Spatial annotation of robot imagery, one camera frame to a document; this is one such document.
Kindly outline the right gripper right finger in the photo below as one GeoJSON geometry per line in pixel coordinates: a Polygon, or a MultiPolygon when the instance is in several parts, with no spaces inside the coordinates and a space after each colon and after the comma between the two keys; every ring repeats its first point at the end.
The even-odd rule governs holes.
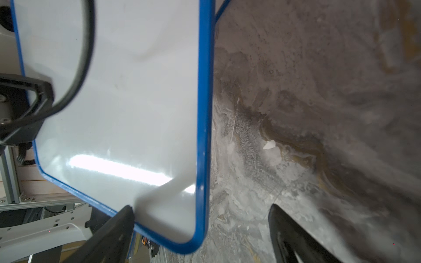
{"type": "Polygon", "coordinates": [[[278,205],[271,205],[268,222],[278,263],[297,263],[298,260],[304,263],[340,262],[278,205]]]}

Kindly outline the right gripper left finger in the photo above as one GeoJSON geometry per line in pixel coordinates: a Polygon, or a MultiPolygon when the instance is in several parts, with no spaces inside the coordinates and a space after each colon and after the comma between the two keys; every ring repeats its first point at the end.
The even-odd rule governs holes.
{"type": "Polygon", "coordinates": [[[70,255],[66,263],[123,263],[126,261],[134,230],[134,212],[123,207],[83,246],[70,255]]]}

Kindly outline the blue whiteboard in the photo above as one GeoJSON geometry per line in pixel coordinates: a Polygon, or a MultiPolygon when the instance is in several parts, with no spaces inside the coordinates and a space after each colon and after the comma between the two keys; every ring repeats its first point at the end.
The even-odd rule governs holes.
{"type": "Polygon", "coordinates": [[[208,230],[214,28],[225,1],[96,1],[93,59],[34,142],[42,176],[179,254],[208,230]]]}

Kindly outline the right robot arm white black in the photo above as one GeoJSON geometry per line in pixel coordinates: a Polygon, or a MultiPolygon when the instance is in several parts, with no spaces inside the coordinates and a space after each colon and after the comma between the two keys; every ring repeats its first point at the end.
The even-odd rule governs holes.
{"type": "MultiPolygon", "coordinates": [[[[1,262],[12,263],[24,256],[44,252],[63,244],[84,240],[69,258],[70,263],[123,263],[136,229],[135,214],[125,206],[95,233],[92,208],[85,204],[73,211],[1,229],[1,262]]],[[[279,206],[270,208],[270,237],[279,263],[337,263],[339,259],[309,235],[279,206]]]]}

